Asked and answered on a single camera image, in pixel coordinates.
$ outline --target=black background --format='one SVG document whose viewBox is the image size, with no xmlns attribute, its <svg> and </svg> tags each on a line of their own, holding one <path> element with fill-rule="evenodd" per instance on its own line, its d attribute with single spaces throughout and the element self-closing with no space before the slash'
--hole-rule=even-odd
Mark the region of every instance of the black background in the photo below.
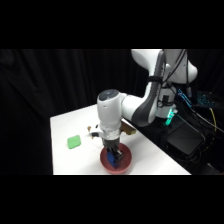
<svg viewBox="0 0 224 224">
<path fill-rule="evenodd" d="M 223 96 L 224 49 L 190 49 L 189 59 L 198 88 Z M 147 76 L 129 49 L 0 50 L 1 174 L 52 174 L 50 117 L 106 89 L 142 96 Z"/>
</svg>

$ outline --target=table surface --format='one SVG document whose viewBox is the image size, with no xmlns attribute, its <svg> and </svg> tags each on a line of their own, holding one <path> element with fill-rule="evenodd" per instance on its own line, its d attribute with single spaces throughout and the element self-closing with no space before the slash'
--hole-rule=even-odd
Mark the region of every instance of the table surface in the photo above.
<svg viewBox="0 0 224 224">
<path fill-rule="evenodd" d="M 52 117 L 51 138 L 54 175 L 110 175 L 101 165 L 101 138 L 92 138 L 88 126 L 99 124 L 97 106 Z M 67 139 L 79 135 L 81 146 L 69 149 Z M 121 135 L 121 143 L 132 152 L 127 175 L 190 175 L 139 131 Z"/>
</svg>

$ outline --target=red bowl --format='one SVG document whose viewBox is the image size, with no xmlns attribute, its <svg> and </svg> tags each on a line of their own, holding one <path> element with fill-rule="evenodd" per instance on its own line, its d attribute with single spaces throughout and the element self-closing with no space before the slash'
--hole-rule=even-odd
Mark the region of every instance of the red bowl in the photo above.
<svg viewBox="0 0 224 224">
<path fill-rule="evenodd" d="M 103 167 L 106 169 L 107 172 L 109 172 L 112 175 L 121 175 L 124 174 L 125 171 L 129 168 L 131 165 L 132 155 L 130 149 L 120 143 L 119 149 L 124 153 L 124 158 L 120 161 L 118 166 L 114 168 L 107 159 L 107 150 L 103 148 L 100 154 L 100 161 L 103 165 Z"/>
</svg>

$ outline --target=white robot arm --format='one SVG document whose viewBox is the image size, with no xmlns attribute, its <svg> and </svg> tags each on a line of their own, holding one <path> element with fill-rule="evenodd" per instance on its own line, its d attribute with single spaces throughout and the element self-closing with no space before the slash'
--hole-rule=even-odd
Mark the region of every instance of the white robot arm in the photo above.
<svg viewBox="0 0 224 224">
<path fill-rule="evenodd" d="M 156 116 L 167 118 L 169 111 L 175 109 L 173 101 L 176 89 L 170 89 L 172 82 L 186 83 L 187 73 L 189 82 L 197 76 L 197 69 L 190 62 L 187 65 L 184 49 L 133 49 L 132 56 L 140 66 L 149 71 L 145 96 L 140 98 L 117 90 L 102 92 L 97 100 L 101 131 L 91 133 L 91 136 L 103 139 L 107 151 L 114 156 L 114 164 L 123 158 L 118 147 L 121 119 L 126 118 L 137 126 L 144 127 L 152 123 Z"/>
</svg>

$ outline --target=green block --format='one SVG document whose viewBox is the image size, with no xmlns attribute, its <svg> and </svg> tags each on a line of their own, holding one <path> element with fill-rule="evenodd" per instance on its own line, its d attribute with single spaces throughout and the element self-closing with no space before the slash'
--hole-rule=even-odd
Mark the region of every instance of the green block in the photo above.
<svg viewBox="0 0 224 224">
<path fill-rule="evenodd" d="M 68 148 L 69 149 L 74 149 L 75 147 L 80 146 L 80 145 L 81 145 L 81 139 L 80 139 L 79 135 L 68 139 Z"/>
</svg>

